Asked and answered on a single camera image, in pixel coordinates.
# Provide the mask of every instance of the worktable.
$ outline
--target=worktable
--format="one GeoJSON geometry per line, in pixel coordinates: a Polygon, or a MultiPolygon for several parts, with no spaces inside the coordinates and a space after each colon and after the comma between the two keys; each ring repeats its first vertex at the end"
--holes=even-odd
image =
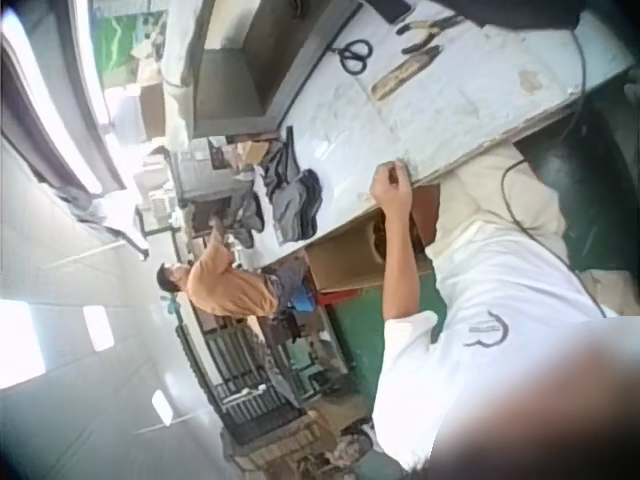
{"type": "MultiPolygon", "coordinates": [[[[407,20],[449,15],[440,5],[418,3],[407,20]]],[[[580,95],[581,61],[569,32],[511,32],[471,22],[443,32],[443,52],[424,72],[377,102],[371,86],[403,59],[400,50],[418,40],[395,35],[372,9],[362,8],[334,45],[364,38],[374,47],[367,70],[344,72],[327,53],[293,103],[283,127],[293,125],[298,163],[314,169],[323,204],[317,235],[279,245],[264,185],[257,178],[266,228],[255,248],[242,251],[245,267],[258,268],[359,217],[374,205],[367,194],[377,165],[403,158],[414,183],[443,172],[505,139],[541,128],[580,95]]],[[[619,74],[632,57],[594,15],[582,15],[576,30],[585,52],[587,88],[619,74]]]]}

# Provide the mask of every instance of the green floor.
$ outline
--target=green floor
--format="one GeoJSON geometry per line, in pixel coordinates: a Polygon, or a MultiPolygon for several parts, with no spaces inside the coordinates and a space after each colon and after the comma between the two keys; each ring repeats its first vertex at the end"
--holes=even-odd
{"type": "MultiPolygon", "coordinates": [[[[567,221],[565,241],[574,268],[629,270],[637,280],[638,203],[626,165],[603,130],[601,118],[587,111],[583,122],[583,128],[575,128],[560,145],[557,138],[566,126],[563,122],[517,146],[538,177],[560,193],[567,221]]],[[[422,276],[420,285],[420,305],[438,315],[441,327],[446,306],[435,288],[435,275],[422,276]]],[[[370,288],[336,306],[332,315],[354,379],[371,406],[382,364],[381,302],[381,289],[370,288]]],[[[376,453],[365,457],[359,474],[361,479],[386,480],[398,478],[400,470],[376,453]]]]}

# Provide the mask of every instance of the wire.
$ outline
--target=wire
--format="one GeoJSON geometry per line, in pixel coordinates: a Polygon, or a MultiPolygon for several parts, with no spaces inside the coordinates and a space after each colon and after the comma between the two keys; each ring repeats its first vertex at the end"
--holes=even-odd
{"type": "MultiPolygon", "coordinates": [[[[582,111],[584,110],[584,102],[585,102],[585,97],[586,97],[586,92],[587,92],[587,60],[585,58],[584,50],[582,48],[582,44],[580,43],[580,40],[578,39],[578,36],[576,35],[576,33],[574,31],[571,31],[570,33],[571,33],[571,37],[573,38],[573,41],[574,41],[574,43],[576,45],[576,49],[578,50],[578,54],[580,55],[580,66],[582,68],[582,78],[581,78],[581,84],[580,84],[580,97],[578,98],[578,105],[576,107],[575,113],[573,114],[573,118],[571,119],[571,122],[569,123],[569,125],[567,126],[565,131],[562,133],[562,135],[560,135],[558,137],[558,140],[556,141],[556,145],[559,145],[560,143],[562,143],[564,141],[564,139],[567,137],[567,135],[569,134],[569,132],[571,130],[573,130],[575,125],[578,123],[578,120],[580,119],[580,116],[582,115],[582,111]]],[[[505,192],[504,184],[505,184],[505,180],[506,180],[507,175],[509,174],[509,172],[515,170],[520,165],[524,165],[525,163],[527,163],[527,160],[526,159],[522,159],[522,160],[517,161],[516,163],[514,163],[510,167],[506,168],[504,173],[502,174],[502,178],[500,179],[500,190],[501,190],[501,193],[502,193],[502,200],[504,202],[505,207],[507,208],[507,212],[509,213],[509,216],[511,217],[511,221],[513,222],[513,224],[516,227],[518,227],[518,229],[525,236],[527,236],[528,238],[533,240],[535,243],[537,243],[542,248],[544,248],[547,252],[549,252],[551,255],[553,255],[571,274],[573,274],[573,276],[575,276],[575,278],[578,280],[578,283],[580,283],[580,286],[583,288],[584,292],[587,294],[587,296],[591,299],[593,304],[598,309],[598,312],[600,313],[600,315],[602,315],[603,318],[607,318],[607,314],[605,313],[605,311],[602,308],[602,306],[600,305],[600,303],[598,303],[598,301],[591,294],[591,292],[589,292],[589,290],[587,289],[587,286],[582,281],[582,278],[580,278],[580,275],[571,268],[571,265],[569,265],[569,263],[567,261],[565,261],[560,255],[558,255],[553,250],[551,250],[549,247],[547,247],[544,243],[542,243],[538,238],[536,238],[527,229],[527,227],[525,227],[516,218],[516,215],[513,212],[513,209],[511,208],[511,204],[509,203],[509,200],[507,199],[507,194],[505,192]]]]}

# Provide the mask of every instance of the person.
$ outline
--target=person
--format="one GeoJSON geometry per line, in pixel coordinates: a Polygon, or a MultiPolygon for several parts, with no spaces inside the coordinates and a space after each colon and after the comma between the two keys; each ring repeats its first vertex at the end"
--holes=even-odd
{"type": "Polygon", "coordinates": [[[555,368],[582,338],[576,328],[615,314],[567,266],[557,193],[504,144],[440,182],[435,240],[425,252],[447,316],[432,344],[438,319],[420,311],[403,163],[380,165],[370,192],[385,213],[387,238],[385,345],[372,417],[382,449],[410,471],[428,465],[436,435],[446,450],[474,415],[555,368]]]}
{"type": "Polygon", "coordinates": [[[235,269],[214,227],[203,255],[193,267],[160,265],[158,286],[168,293],[183,292],[195,306],[212,315],[242,318],[271,316],[284,309],[302,285],[307,266],[301,257],[290,257],[269,273],[235,269]]]}

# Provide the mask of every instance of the white shirt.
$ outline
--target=white shirt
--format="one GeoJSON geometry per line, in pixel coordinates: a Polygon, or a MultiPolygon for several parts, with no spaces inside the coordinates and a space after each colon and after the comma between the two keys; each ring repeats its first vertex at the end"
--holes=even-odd
{"type": "Polygon", "coordinates": [[[430,345],[429,311],[385,322],[373,410],[381,447],[407,470],[428,459],[445,415],[465,415],[564,351],[567,327],[601,318],[575,276],[517,230],[477,222],[433,266],[443,332],[430,345]]]}

